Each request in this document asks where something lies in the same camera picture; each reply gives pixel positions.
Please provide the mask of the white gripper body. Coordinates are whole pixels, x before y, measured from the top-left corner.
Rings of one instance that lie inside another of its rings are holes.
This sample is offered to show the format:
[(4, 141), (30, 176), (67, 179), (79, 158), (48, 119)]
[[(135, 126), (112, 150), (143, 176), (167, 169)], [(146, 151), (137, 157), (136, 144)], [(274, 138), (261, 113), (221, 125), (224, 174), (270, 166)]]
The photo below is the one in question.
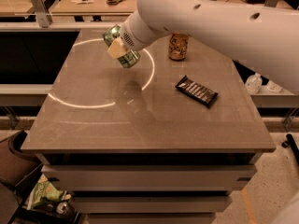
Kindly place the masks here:
[(167, 35), (168, 32), (150, 28), (137, 10), (128, 17), (120, 28), (122, 43), (126, 48), (134, 51), (142, 50), (157, 39)]

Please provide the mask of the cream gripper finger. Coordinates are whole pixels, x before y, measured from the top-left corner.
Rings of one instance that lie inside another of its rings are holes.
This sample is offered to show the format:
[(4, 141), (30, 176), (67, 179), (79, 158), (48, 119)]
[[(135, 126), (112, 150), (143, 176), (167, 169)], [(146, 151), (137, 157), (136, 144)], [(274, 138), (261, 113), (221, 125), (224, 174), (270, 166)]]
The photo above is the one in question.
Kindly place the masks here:
[(111, 45), (109, 46), (107, 53), (110, 55), (112, 59), (118, 59), (121, 56), (125, 55), (129, 51), (128, 48), (125, 47), (122, 39), (120, 37), (113, 40)]

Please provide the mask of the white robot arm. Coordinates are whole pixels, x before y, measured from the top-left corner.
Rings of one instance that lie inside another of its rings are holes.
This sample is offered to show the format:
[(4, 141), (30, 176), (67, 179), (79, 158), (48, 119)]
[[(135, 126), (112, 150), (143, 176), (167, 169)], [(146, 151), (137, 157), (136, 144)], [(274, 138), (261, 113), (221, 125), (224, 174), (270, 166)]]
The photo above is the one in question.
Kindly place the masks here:
[(136, 0), (108, 48), (117, 59), (171, 33), (188, 35), (299, 94), (299, 12), (211, 0)]

